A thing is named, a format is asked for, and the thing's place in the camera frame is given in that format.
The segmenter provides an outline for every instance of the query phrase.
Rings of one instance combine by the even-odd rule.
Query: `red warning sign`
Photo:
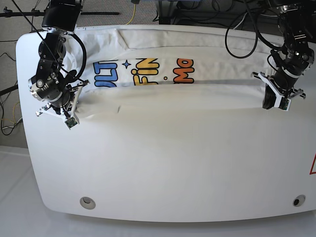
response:
[[[315,160],[316,160],[316,154],[315,154],[315,158],[314,158],[314,161],[313,161],[313,165],[312,165],[310,174],[316,174]]]

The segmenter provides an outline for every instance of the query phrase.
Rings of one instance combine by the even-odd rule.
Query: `round hole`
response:
[[[88,209],[88,210],[92,210],[95,208],[95,202],[94,200],[92,200],[91,198],[89,197],[82,197],[80,199],[80,205],[85,208],[85,209]]]
[[[293,206],[301,206],[305,202],[305,195],[299,195],[297,198],[293,201]]]

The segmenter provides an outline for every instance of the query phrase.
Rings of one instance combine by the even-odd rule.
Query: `floor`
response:
[[[31,9],[36,5],[37,0],[15,0],[17,4],[23,11],[31,11]],[[201,5],[195,11],[204,11],[198,13],[198,16],[209,17],[209,11],[213,11],[212,1],[215,0],[203,0]],[[224,21],[228,24],[231,21],[232,16],[236,16],[236,13],[244,11],[244,6],[242,3],[234,0],[217,0],[218,6],[221,10],[221,17],[219,19],[212,19],[212,21]],[[37,9],[43,11],[47,6],[48,0],[41,0]],[[188,7],[192,7],[192,2],[184,3]],[[5,6],[8,9],[17,11],[11,0],[1,0],[0,9]],[[226,10],[233,6],[232,11],[227,12]],[[133,4],[130,0],[85,0],[84,11],[117,11],[120,15],[114,16],[80,16],[77,24],[78,26],[96,26],[96,25],[120,25],[127,23],[133,13]],[[141,0],[140,4],[137,5],[136,15],[131,24],[158,24],[158,22],[153,22],[156,17],[156,6],[152,0]],[[42,22],[42,17],[34,18],[34,25],[37,29],[40,29]],[[180,21],[178,24],[182,25],[192,25],[194,22],[189,22],[188,20]],[[272,28],[262,26],[260,29],[264,29],[264,33],[278,34],[277,27],[273,25]],[[250,23],[244,25],[244,30],[252,30]],[[23,17],[11,17],[11,18],[0,18],[0,41],[3,40],[17,40],[23,34],[27,34],[31,31],[30,25],[25,21]],[[15,44],[16,42],[0,42],[0,55],[4,52],[8,53],[13,59],[15,59]],[[15,63],[6,55],[0,58],[0,90],[8,88],[16,83],[16,66]],[[4,104],[5,118],[13,120],[13,107],[19,101],[18,91],[14,91],[9,96],[8,100]],[[18,120],[21,117],[21,110],[19,104],[17,104],[15,109],[15,117]],[[5,121],[5,125],[10,125],[8,120]],[[27,148],[27,142],[24,133],[23,124],[20,124],[14,129],[10,136],[4,136],[0,133],[0,145],[3,146],[13,146]]]

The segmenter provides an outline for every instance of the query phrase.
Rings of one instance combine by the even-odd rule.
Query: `yellow cable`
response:
[[[13,124],[15,124],[15,122],[13,122],[13,121],[11,121],[11,120],[9,120],[9,119],[7,119],[7,118],[3,118],[3,119],[1,119],[2,121],[9,121],[9,122],[11,122],[11,123],[13,123]]]
[[[17,102],[17,103],[14,105],[14,107],[13,107],[13,121],[14,121],[14,124],[16,124],[14,110],[15,110],[15,107],[16,107],[19,103],[20,103],[20,101]]]
[[[134,16],[135,16],[135,12],[136,12],[136,4],[134,4],[134,13],[133,13],[132,19],[130,19],[130,21],[127,22],[126,25],[129,25],[129,23],[131,23],[133,21]]]

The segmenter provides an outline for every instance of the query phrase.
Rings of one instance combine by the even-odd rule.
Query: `blue star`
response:
[[[124,66],[126,67],[126,69],[127,69],[127,67],[128,67],[129,65],[131,65],[131,64],[129,64],[128,61],[126,61],[125,63],[122,63],[122,65],[124,65]]]

